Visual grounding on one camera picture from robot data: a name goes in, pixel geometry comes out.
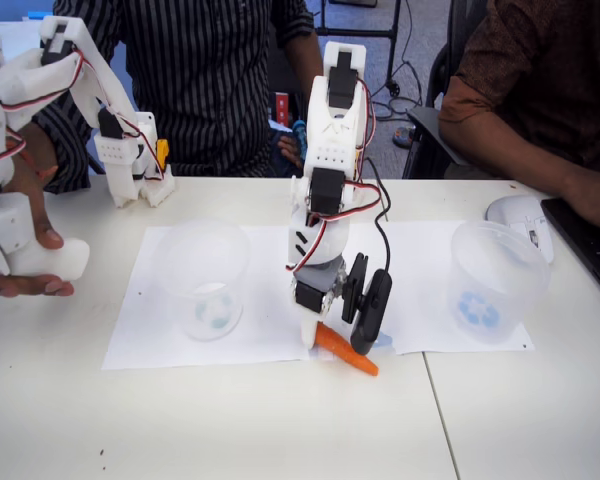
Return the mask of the striped shirt person's right hand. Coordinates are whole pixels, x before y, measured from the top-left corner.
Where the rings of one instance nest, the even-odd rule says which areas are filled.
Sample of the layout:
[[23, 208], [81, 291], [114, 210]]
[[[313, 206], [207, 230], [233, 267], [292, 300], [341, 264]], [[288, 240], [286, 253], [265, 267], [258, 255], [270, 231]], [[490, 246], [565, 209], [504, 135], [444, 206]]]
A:
[[[48, 218], [42, 181], [37, 177], [35, 171], [20, 158], [14, 160], [14, 165], [14, 175], [6, 185], [6, 190], [23, 193], [28, 197], [38, 243], [46, 249], [61, 249], [64, 246], [64, 240], [54, 230]], [[73, 285], [54, 275], [22, 277], [0, 274], [0, 297], [14, 298], [20, 295], [67, 297], [73, 294]]]

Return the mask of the striped shirt person's left hand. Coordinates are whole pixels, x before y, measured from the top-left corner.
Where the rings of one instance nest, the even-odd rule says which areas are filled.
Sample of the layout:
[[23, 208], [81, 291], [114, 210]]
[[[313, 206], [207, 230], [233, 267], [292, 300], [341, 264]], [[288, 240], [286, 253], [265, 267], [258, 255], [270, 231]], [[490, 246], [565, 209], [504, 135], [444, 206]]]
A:
[[299, 169], [303, 167], [300, 147], [295, 138], [288, 135], [282, 135], [277, 142], [277, 147], [279, 148], [281, 155], [295, 167]]

